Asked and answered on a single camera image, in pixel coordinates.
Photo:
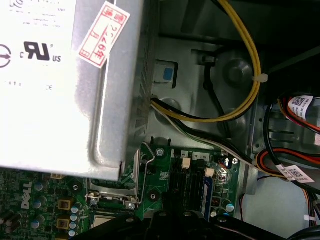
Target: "dell logo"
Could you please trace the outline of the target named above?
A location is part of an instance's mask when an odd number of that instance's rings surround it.
[[[23,184],[24,189],[23,190],[23,195],[22,195],[22,204],[21,204],[21,209],[30,209],[30,194],[31,194],[31,188],[32,188],[32,182],[30,181],[29,183]]]

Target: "cable tie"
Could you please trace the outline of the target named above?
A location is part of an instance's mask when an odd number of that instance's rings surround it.
[[[262,73],[262,74],[260,74],[258,76],[253,77],[252,80],[263,84],[263,83],[268,82],[268,75],[265,74],[265,73]]]
[[[316,222],[317,219],[314,216],[304,215],[304,220],[306,221],[314,221]]]

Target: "screw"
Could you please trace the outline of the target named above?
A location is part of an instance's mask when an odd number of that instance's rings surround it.
[[[236,159],[236,158],[234,158],[233,160],[232,160],[232,164],[234,164],[234,165],[236,165],[236,164],[238,164],[238,159]]]
[[[186,211],[183,215],[184,215],[185,217],[191,217],[191,216],[192,216],[192,213],[191,213],[191,212]]]
[[[226,222],[227,222],[227,219],[225,219],[224,217],[219,217],[219,218],[218,218],[218,222],[220,222],[220,223],[226,223]]]
[[[128,204],[128,209],[134,210],[136,206],[133,203]]]
[[[98,200],[96,198],[91,198],[90,204],[91,204],[91,206],[97,206],[98,205]]]
[[[158,148],[157,150],[155,150],[155,155],[157,155],[158,157],[162,157],[163,155],[165,155],[165,150],[163,148]]]

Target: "blue sticker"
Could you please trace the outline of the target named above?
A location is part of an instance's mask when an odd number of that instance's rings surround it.
[[[174,74],[174,70],[172,68],[165,68],[163,73],[163,79],[166,81],[171,81],[172,76]]]

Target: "power supply unit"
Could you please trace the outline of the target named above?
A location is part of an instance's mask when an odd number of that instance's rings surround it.
[[[116,181],[134,157],[148,124],[159,2],[116,1],[130,17],[98,68],[77,52],[104,3],[1,1],[1,167]]]

